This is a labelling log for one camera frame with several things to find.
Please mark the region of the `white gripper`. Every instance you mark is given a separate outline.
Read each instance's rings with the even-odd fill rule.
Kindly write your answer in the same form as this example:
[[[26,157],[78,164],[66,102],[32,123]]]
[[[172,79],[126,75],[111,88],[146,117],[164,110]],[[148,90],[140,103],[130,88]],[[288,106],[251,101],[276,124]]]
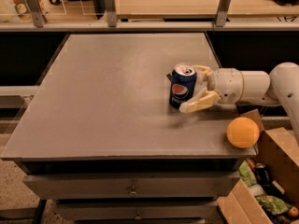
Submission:
[[[203,88],[190,100],[179,107],[181,113],[192,113],[212,107],[218,101],[220,104],[235,104],[243,93],[243,76],[235,68],[220,68],[213,70],[205,65],[195,65],[197,82],[207,81]]]

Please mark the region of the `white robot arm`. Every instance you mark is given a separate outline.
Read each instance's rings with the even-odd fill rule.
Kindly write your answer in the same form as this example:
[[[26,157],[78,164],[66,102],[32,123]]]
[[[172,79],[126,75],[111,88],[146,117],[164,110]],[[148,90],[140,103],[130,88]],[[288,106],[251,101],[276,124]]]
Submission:
[[[235,68],[212,70],[196,65],[201,90],[180,105],[182,113],[204,110],[215,104],[281,105],[299,142],[299,65],[280,63],[267,74],[264,71],[239,71]]]

